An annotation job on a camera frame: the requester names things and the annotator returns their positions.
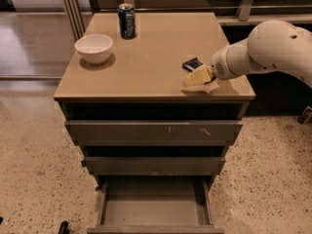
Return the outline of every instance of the drawer front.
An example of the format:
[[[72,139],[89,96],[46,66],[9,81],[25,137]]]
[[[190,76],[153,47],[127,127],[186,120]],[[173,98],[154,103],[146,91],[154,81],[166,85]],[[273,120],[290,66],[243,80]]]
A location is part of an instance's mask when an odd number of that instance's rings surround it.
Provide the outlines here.
[[[235,142],[241,121],[66,121],[80,146],[225,146]]]
[[[225,158],[86,157],[84,163],[96,176],[215,176]]]

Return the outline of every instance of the empty drawer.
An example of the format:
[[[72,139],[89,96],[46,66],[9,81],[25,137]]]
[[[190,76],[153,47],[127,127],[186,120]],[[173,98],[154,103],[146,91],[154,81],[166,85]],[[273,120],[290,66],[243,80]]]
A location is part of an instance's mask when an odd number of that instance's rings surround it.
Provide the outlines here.
[[[97,226],[87,233],[223,233],[212,225],[201,176],[105,177]]]

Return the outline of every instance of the cabinet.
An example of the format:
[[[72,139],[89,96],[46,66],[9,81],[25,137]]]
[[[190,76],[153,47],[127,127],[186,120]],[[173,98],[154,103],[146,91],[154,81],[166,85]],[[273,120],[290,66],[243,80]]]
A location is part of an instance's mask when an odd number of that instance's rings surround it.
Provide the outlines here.
[[[184,61],[227,44],[214,14],[137,14],[136,27],[123,40],[117,15],[95,14],[86,34],[112,37],[112,56],[90,66],[75,53],[55,93],[101,189],[87,232],[222,233],[208,193],[254,91],[246,77],[181,87]]]

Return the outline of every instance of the white bowl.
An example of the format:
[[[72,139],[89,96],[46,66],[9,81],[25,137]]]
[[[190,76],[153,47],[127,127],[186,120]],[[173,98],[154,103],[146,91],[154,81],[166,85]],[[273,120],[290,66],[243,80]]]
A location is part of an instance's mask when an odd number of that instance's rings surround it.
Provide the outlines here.
[[[82,59],[92,65],[100,65],[111,55],[113,40],[107,35],[94,34],[80,38],[75,49]]]

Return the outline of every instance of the open drawer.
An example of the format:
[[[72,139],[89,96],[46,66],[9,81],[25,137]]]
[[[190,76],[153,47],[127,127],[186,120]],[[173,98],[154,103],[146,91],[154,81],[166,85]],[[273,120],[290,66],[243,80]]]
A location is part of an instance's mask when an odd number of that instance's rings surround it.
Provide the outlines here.
[[[233,144],[241,121],[66,121],[80,146],[199,146]]]
[[[211,222],[210,176],[102,176],[97,226],[87,233],[223,233]]]

